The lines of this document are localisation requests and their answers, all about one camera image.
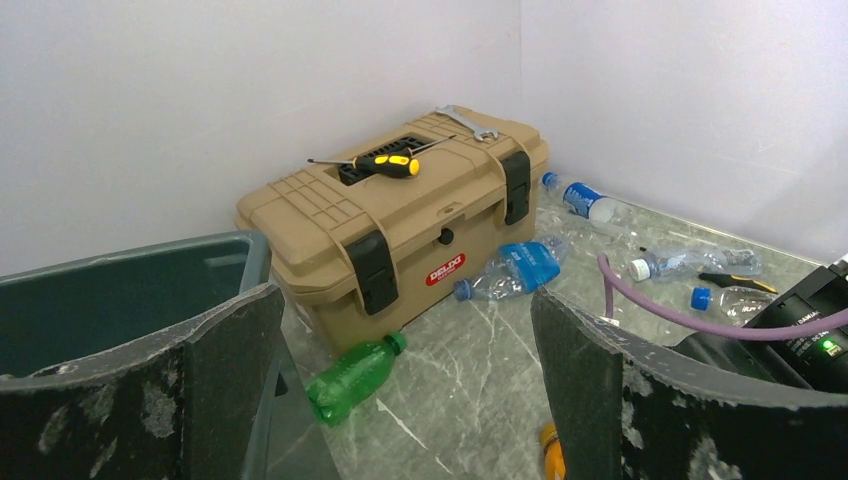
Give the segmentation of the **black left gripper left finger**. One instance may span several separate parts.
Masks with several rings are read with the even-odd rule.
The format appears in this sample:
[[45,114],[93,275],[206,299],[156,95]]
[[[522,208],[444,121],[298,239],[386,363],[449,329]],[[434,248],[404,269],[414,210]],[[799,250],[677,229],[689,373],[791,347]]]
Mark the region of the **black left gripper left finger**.
[[5,479],[262,479],[284,297],[255,287],[1,383]]

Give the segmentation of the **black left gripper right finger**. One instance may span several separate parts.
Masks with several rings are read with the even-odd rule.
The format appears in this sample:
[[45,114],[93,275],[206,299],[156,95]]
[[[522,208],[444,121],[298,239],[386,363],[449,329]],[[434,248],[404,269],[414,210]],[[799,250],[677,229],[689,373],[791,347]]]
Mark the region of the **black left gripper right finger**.
[[546,290],[531,317],[570,479],[843,479],[847,398],[731,373]]

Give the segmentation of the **orange juice bottle gold cap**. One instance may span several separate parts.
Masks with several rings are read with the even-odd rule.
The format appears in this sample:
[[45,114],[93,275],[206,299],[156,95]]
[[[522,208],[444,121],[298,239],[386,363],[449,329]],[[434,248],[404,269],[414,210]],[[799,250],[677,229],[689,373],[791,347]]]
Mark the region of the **orange juice bottle gold cap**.
[[542,462],[547,480],[565,480],[566,465],[556,427],[553,423],[544,425],[539,433]]

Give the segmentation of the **crushed Pepsi bottle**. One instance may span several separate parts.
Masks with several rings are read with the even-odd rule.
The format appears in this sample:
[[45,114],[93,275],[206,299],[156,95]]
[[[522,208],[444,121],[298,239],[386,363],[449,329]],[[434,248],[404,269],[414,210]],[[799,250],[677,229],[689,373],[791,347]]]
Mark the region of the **crushed Pepsi bottle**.
[[696,287],[690,307],[713,317],[727,317],[735,326],[744,326],[769,306],[777,295],[749,287]]

